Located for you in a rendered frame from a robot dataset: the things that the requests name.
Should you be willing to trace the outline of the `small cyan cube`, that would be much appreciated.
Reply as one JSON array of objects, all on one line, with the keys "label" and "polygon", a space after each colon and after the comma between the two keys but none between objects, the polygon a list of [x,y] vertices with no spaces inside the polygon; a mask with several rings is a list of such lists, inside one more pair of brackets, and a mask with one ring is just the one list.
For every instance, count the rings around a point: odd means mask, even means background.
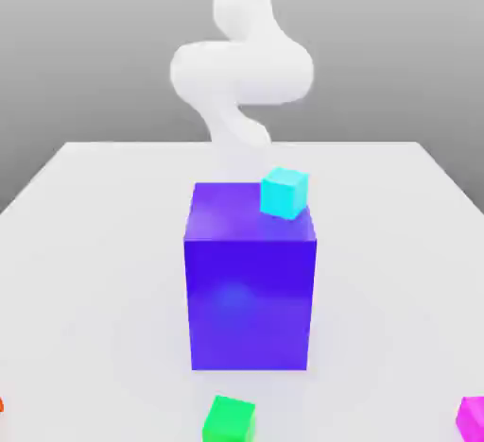
[{"label": "small cyan cube", "polygon": [[261,181],[260,211],[265,214],[294,220],[306,208],[309,175],[277,167]]}]

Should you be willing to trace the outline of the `small green cube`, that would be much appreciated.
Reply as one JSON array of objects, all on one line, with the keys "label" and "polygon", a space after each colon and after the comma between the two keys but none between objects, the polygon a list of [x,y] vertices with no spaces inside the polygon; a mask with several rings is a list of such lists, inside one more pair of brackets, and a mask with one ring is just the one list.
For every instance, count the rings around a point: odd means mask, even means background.
[{"label": "small green cube", "polygon": [[253,442],[255,404],[217,395],[202,428],[202,442]]}]

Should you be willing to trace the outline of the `small magenta cube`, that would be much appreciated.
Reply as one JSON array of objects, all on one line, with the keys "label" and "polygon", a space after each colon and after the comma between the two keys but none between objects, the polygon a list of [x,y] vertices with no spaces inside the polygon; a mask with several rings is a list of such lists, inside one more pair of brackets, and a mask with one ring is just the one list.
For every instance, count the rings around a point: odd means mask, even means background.
[{"label": "small magenta cube", "polygon": [[463,397],[456,424],[464,442],[484,442],[484,397]]}]

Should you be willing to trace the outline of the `large purple box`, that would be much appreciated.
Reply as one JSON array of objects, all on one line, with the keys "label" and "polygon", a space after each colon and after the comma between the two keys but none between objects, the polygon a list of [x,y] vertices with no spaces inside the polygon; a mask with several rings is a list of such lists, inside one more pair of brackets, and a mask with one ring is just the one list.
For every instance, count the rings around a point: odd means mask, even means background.
[{"label": "large purple box", "polygon": [[198,182],[183,237],[191,366],[304,370],[317,258],[309,210],[260,211],[257,183]]}]

